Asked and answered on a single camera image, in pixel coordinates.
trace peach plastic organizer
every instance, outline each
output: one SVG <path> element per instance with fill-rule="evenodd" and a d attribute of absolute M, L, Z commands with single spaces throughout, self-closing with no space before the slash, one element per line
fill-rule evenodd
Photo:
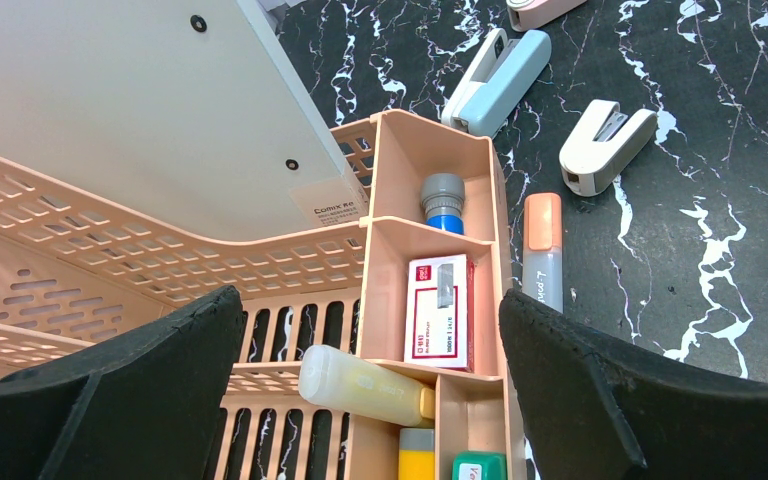
<path fill-rule="evenodd" d="M 298 396 L 303 349 L 327 343 L 436 388 L 437 479 L 464 450 L 505 452 L 508 478 L 525 478 L 498 333 L 511 268 L 490 139 L 400 110 L 332 132 L 368 185 L 370 214 L 249 243 L 189 234 L 0 158 L 0 377 L 233 284 L 248 322 L 208 477 L 396 479 L 398 426 Z M 424 225 L 422 180 L 443 171 L 465 180 L 466 235 Z M 405 364 L 408 262 L 457 253 L 476 265 L 475 373 Z M 264 431 L 271 440 L 258 442 Z"/>

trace orange cap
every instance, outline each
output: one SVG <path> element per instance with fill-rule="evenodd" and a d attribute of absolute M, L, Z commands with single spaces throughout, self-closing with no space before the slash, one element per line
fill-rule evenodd
<path fill-rule="evenodd" d="M 561 197 L 556 193 L 535 193 L 525 197 L 525 248 L 531 251 L 563 246 Z"/>

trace white stapler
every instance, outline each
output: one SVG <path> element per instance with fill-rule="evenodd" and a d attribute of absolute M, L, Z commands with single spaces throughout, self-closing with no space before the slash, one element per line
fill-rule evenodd
<path fill-rule="evenodd" d="M 478 137 L 496 135 L 551 55 L 549 35 L 540 30 L 508 41 L 503 29 L 494 28 L 443 108 L 440 121 Z"/>
<path fill-rule="evenodd" d="M 561 147 L 564 183 L 577 195 L 602 193 L 652 138 L 658 118 L 641 108 L 631 118 L 620 104 L 593 100 Z"/>
<path fill-rule="evenodd" d="M 540 28 L 586 0 L 508 0 L 511 27 L 518 32 Z"/>

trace light blue stapler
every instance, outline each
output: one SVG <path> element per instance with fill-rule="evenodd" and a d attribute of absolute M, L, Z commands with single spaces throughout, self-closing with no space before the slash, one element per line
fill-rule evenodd
<path fill-rule="evenodd" d="M 443 108 L 440 121 L 478 137 L 495 136 L 551 55 L 549 35 L 540 30 L 509 41 L 503 29 L 494 28 Z"/>

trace gray cap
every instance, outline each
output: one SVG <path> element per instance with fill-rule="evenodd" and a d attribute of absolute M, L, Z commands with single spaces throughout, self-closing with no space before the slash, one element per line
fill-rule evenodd
<path fill-rule="evenodd" d="M 399 431 L 399 450 L 412 452 L 434 451 L 433 428 L 403 428 Z"/>
<path fill-rule="evenodd" d="M 422 182 L 420 199 L 426 219 L 437 215 L 460 217 L 466 189 L 461 177 L 452 173 L 435 173 Z"/>

